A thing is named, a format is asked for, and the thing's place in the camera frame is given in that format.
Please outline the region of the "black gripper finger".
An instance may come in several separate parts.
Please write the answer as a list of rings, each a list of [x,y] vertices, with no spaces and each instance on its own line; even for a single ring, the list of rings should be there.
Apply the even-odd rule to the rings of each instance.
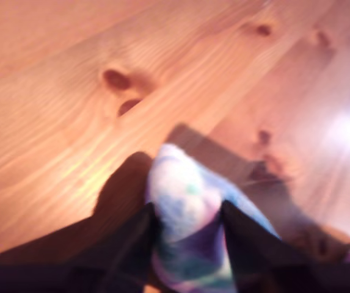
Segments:
[[[222,204],[226,246],[239,292],[309,292],[308,259],[240,211]]]
[[[146,204],[113,234],[79,255],[79,292],[142,292],[159,223]]]

